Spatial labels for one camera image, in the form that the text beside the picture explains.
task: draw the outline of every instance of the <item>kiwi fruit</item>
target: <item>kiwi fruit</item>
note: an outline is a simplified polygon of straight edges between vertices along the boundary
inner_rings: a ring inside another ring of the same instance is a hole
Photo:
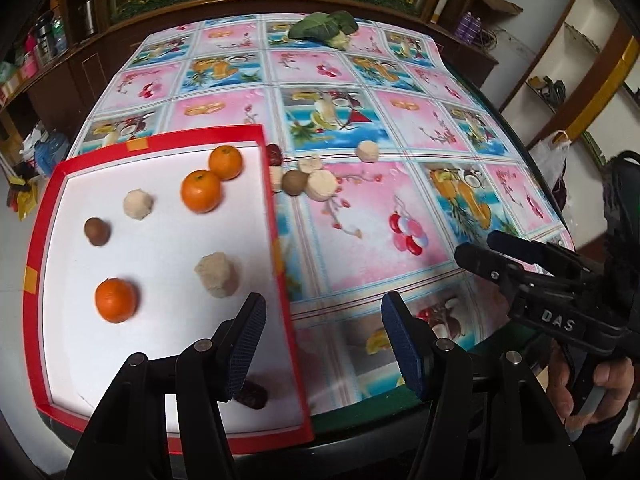
[[[84,223],[84,234],[89,238],[89,243],[94,246],[103,246],[109,241],[111,227],[100,218],[92,217]]]
[[[282,190],[291,196],[298,196],[305,190],[308,173],[300,170],[289,170],[282,177]]]

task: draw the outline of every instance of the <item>white plastic bag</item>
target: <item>white plastic bag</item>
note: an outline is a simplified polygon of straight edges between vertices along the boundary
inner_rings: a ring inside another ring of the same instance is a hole
[[[554,188],[562,175],[570,145],[571,141],[566,132],[558,130],[540,140],[529,150],[529,155],[542,173],[542,178],[545,179],[549,189]]]

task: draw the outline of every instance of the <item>tablecloth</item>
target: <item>tablecloth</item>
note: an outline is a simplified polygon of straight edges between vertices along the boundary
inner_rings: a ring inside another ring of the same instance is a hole
[[[518,150],[429,36],[357,20],[340,52],[290,40],[303,16],[232,16],[149,35],[69,156],[226,124],[261,124],[285,170],[320,155],[338,179],[331,199],[274,195],[316,414],[402,384],[380,316],[384,292],[398,290],[438,336],[469,349],[506,322],[507,306],[497,287],[455,264],[455,247],[484,244],[495,229],[573,245]],[[378,144],[378,162],[357,159],[361,140]]]

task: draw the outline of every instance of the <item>human hand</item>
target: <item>human hand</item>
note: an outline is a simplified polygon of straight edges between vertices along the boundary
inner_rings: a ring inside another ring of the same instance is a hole
[[[616,416],[625,405],[634,384],[635,375],[631,359],[627,357],[600,363],[594,370],[593,384],[606,389],[604,397],[594,413],[571,416],[574,400],[566,387],[569,373],[569,365],[564,360],[558,343],[554,341],[549,361],[549,384],[546,388],[546,396],[570,431]]]

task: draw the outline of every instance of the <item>orange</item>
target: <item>orange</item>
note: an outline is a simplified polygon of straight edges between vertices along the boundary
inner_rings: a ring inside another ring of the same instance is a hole
[[[218,146],[209,155],[209,169],[220,180],[231,180],[242,172],[242,155],[233,146]]]
[[[182,181],[180,197],[194,213],[206,213],[222,200],[222,183],[212,171],[191,171]]]
[[[109,323],[122,323],[135,313],[138,295],[129,282],[109,278],[95,289],[95,306]]]

